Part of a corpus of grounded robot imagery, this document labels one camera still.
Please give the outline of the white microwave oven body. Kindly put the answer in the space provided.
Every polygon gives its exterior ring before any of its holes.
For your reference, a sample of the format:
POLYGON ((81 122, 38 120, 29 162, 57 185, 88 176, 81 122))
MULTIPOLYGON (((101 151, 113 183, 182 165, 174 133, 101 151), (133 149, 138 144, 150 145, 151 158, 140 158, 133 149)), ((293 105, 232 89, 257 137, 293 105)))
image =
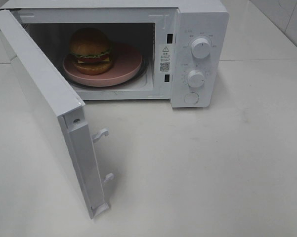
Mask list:
POLYGON ((70 38, 81 28, 102 31, 111 43, 137 48, 148 63, 141 88, 84 89, 67 83, 87 100, 169 99, 174 108, 210 104, 229 14, 218 0, 10 0, 9 10, 65 79, 63 60, 70 38), (196 59, 190 42, 206 36, 209 56, 196 59), (188 85, 187 74, 198 70, 205 83, 188 85), (186 94, 199 95, 196 104, 186 94))

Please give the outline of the upper white power knob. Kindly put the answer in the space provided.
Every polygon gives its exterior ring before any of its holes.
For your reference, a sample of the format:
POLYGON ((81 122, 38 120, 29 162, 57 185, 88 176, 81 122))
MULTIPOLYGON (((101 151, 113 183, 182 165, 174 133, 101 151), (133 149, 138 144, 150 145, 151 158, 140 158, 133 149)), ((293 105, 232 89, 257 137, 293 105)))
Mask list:
POLYGON ((204 59, 207 56, 209 56, 212 43, 208 37, 199 36, 195 39, 192 39, 189 46, 190 46, 192 55, 196 59, 204 59))

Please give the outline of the white microwave door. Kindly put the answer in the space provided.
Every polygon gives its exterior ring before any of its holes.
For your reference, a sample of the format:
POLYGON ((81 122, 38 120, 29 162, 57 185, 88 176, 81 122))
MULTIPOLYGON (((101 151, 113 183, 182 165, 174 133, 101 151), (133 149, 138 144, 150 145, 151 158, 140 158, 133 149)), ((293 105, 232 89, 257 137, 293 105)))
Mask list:
POLYGON ((107 129, 91 134, 85 103, 9 10, 0 11, 0 39, 10 59, 30 111, 67 173, 75 173, 90 218, 109 208, 94 143, 107 129))

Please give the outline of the toy hamburger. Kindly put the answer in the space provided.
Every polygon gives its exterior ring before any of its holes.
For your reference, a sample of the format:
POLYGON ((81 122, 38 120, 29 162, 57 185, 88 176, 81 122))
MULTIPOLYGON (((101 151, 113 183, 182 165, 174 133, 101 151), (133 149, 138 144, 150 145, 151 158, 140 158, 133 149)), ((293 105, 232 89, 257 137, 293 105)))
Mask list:
POLYGON ((85 75, 99 75, 113 66, 113 44, 96 28, 81 28, 73 33, 69 44, 76 69, 85 75))

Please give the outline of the round white door button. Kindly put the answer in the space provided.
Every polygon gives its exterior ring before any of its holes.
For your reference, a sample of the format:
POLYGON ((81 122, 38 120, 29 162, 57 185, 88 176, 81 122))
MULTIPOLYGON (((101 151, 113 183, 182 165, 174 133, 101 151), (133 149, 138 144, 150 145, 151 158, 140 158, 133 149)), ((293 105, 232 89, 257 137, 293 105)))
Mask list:
POLYGON ((185 95, 184 101, 187 104, 196 104, 199 101, 199 95, 195 92, 190 92, 185 95))

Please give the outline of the lower white timer knob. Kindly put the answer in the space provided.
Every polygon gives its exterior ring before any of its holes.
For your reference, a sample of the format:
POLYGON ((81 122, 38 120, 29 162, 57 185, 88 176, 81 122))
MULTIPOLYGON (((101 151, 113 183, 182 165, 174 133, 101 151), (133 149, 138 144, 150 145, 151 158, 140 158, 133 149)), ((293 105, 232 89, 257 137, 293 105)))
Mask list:
POLYGON ((198 88, 205 83, 205 74, 198 70, 192 70, 187 74, 188 85, 192 88, 198 88))

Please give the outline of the glass microwave turntable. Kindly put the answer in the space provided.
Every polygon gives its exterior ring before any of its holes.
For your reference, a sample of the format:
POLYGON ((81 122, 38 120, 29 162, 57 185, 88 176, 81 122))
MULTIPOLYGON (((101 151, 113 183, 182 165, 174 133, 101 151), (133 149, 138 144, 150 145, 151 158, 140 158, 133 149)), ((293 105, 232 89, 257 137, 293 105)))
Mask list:
POLYGON ((146 85, 146 70, 148 63, 142 60, 135 67, 133 63, 117 60, 106 72, 99 75, 85 75, 80 73, 66 58, 63 61, 65 79, 72 85, 84 89, 123 89, 141 88, 146 85))

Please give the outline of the pink round plate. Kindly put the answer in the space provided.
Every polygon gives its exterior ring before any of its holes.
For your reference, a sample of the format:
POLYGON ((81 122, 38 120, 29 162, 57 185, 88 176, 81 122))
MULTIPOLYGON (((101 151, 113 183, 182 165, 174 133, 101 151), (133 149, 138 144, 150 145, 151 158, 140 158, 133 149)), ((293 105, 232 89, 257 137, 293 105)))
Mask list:
POLYGON ((142 62, 143 57, 137 48, 116 43, 111 55, 101 62, 86 63, 69 54, 63 60, 63 69, 68 78, 76 83, 108 87, 130 80, 139 72, 142 62))

